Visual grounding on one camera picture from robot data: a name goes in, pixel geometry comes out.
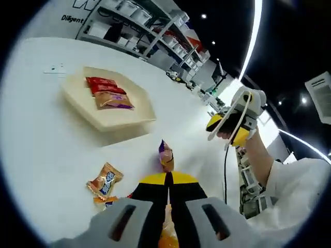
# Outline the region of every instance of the led light strip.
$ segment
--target led light strip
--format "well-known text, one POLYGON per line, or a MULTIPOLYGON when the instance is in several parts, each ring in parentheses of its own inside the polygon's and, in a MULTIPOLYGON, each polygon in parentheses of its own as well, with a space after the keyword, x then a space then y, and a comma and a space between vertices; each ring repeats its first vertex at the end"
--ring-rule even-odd
POLYGON ((290 134, 288 132, 285 132, 285 131, 283 131, 281 129, 278 129, 278 130, 279 130, 279 132, 282 132, 284 134, 287 134, 289 137, 292 137, 292 138, 296 139, 297 141, 300 141, 302 144, 308 146, 310 149, 312 149, 314 152, 316 152, 318 155, 320 155, 326 162, 328 162, 329 164, 331 164, 331 160, 326 155, 324 155, 323 153, 321 153, 317 148, 313 147, 312 145, 310 145, 309 143, 303 141, 302 139, 294 136, 293 134, 290 134))
POLYGON ((248 62, 250 60, 250 57, 252 56, 252 52, 255 46, 255 42, 257 40, 259 26, 260 26, 260 20, 261 20, 261 14, 262 14, 262 0, 255 0, 255 11, 254 11, 254 22, 253 22, 253 29, 252 29, 252 36, 250 38, 249 47, 247 51, 247 55, 245 58, 245 62, 242 68, 242 71, 240 73, 240 76, 238 80, 241 82, 243 79, 243 76, 245 74, 245 71, 248 66, 248 62))

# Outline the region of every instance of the red snack bag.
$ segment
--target red snack bag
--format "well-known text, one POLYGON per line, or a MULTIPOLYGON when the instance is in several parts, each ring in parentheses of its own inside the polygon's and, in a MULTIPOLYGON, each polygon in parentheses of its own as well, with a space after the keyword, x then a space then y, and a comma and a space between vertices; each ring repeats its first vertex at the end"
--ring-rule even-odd
POLYGON ((92 85, 94 84, 101 84, 101 85, 109 85, 109 86, 114 86, 117 87, 117 84, 114 80, 111 79, 103 79, 101 77, 86 77, 86 81, 88 86, 91 88, 92 85))
POLYGON ((95 102, 99 110, 109 108, 131 109, 134 107, 127 95, 116 94, 109 91, 96 92, 95 102))
POLYGON ((109 91, 112 93, 126 95, 126 92, 123 89, 111 85, 93 84, 90 88, 93 96, 96 92, 100 91, 109 91))

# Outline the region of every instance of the black cable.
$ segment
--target black cable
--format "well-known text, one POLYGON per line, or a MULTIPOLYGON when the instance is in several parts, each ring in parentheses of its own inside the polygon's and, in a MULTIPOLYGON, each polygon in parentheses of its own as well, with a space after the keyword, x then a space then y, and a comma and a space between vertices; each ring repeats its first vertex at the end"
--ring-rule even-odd
POLYGON ((225 159, 224 159, 224 202, 225 204, 228 204, 228 187, 227 187, 227 156, 229 151, 230 145, 227 147, 227 151, 225 153, 225 159))

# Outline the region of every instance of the shelf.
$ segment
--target shelf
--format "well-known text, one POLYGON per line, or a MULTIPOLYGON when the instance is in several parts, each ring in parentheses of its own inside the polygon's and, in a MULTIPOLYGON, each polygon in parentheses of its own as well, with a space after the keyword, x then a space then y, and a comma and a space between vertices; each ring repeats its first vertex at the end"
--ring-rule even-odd
MULTIPOLYGON (((141 7, 145 8, 147 11, 153 13, 154 15, 158 17, 162 17, 167 19, 168 21, 172 19, 169 13, 167 13, 161 6, 159 6, 155 0, 136 0, 136 3, 141 5, 141 7)), ((173 31, 180 40, 182 40, 184 43, 188 44, 190 49, 194 49, 194 46, 189 41, 189 39, 183 34, 183 32, 175 25, 173 24, 170 27, 170 30, 173 31)), ((202 60, 200 54, 195 51, 193 53, 195 57, 197 57, 200 61, 202 60)))
POLYGON ((122 12, 118 11, 117 9, 111 9, 111 8, 108 8, 108 7, 103 7, 101 6, 99 8, 99 10, 101 10, 102 12, 104 13, 107 13, 107 14, 111 14, 111 13, 114 13, 118 16, 121 16, 123 17, 124 19, 127 19, 128 21, 130 21, 131 23, 133 23, 135 26, 138 26, 140 28, 142 28, 143 30, 145 30, 146 32, 150 33, 151 35, 153 35, 154 37, 157 36, 157 33, 153 32, 152 30, 150 30, 148 27, 146 27, 145 25, 137 22, 135 19, 133 19, 132 17, 130 16, 127 16, 126 14, 123 14, 122 12))
POLYGON ((99 37, 96 37, 96 36, 85 35, 84 34, 84 35, 82 35, 82 37, 80 39, 83 40, 83 41, 87 41, 87 42, 91 42, 91 43, 94 43, 94 44, 102 45, 104 47, 113 48, 113 49, 119 50, 121 52, 130 53, 130 54, 134 55, 135 57, 142 57, 142 58, 147 59, 147 57, 143 56, 141 53, 138 53, 138 52, 136 52, 132 49, 126 48, 123 45, 120 45, 120 44, 117 44, 115 42, 108 41, 108 40, 105 40, 105 39, 102 39, 102 38, 99 38, 99 37))
MULTIPOLYGON (((176 54, 176 56, 178 57, 178 58, 180 58, 181 60, 183 60, 184 58, 182 58, 182 57, 180 57, 174 50, 173 50, 173 48, 171 47, 171 46, 169 46, 162 38, 159 40, 165 47, 167 47, 168 48, 168 50, 170 50, 171 52, 173 52, 174 54, 176 54)), ((185 62, 185 64, 189 67, 189 68, 191 68, 191 69, 193 69, 188 63, 186 63, 185 62)))
MULTIPOLYGON (((146 32, 150 33, 150 34, 153 35, 154 37, 157 36, 157 33, 155 33, 154 31, 150 30, 150 29, 147 28, 145 25, 136 22, 135 19, 133 19, 133 18, 131 18, 130 16, 127 16, 127 15, 121 13, 121 12, 118 11, 117 9, 111 9, 111 8, 108 8, 108 7, 106 8, 106 7, 102 7, 102 6, 100 6, 99 9, 100 9, 102 12, 106 13, 106 14, 112 14, 112 13, 114 13, 114 14, 116 14, 116 15, 118 15, 118 16, 120 16, 120 17, 126 19, 126 20, 128 20, 129 22, 133 23, 134 25, 136 25, 136 26, 142 28, 143 30, 145 30, 146 32)), ((164 46, 165 46, 170 52, 174 53, 178 58, 180 58, 181 60, 183 60, 183 58, 180 57, 177 53, 175 53, 175 51, 172 49, 172 47, 170 47, 170 46, 169 46, 169 45, 168 45, 168 44, 162 39, 162 37, 160 38, 160 40, 159 40, 158 42, 160 42, 162 45, 164 45, 164 46)))
MULTIPOLYGON (((182 33, 182 31, 180 31, 179 27, 176 26, 176 24, 173 24, 170 27, 170 30, 173 31, 175 34, 179 34, 179 39, 185 41, 190 47, 191 49, 194 49, 194 46, 192 45, 192 43, 189 41, 189 39, 182 33)), ((201 55, 195 50, 194 53, 195 56, 201 61, 201 55)))
POLYGON ((158 5, 155 2, 155 0, 134 0, 134 1, 157 17, 165 18, 168 21, 172 19, 169 13, 167 13, 160 5, 158 5))

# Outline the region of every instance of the hexagonal tray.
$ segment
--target hexagonal tray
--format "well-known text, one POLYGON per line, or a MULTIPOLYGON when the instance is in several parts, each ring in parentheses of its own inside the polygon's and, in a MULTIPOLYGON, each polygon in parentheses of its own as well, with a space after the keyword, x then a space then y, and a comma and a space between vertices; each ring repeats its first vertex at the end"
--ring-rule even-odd
POLYGON ((64 96, 69 103, 101 132, 113 131, 121 127, 156 120, 148 93, 120 73, 84 67, 82 74, 67 76, 62 88, 64 96), (134 105, 134 109, 98 110, 86 83, 86 76, 98 76, 115 80, 118 86, 126 91, 131 103, 134 105))

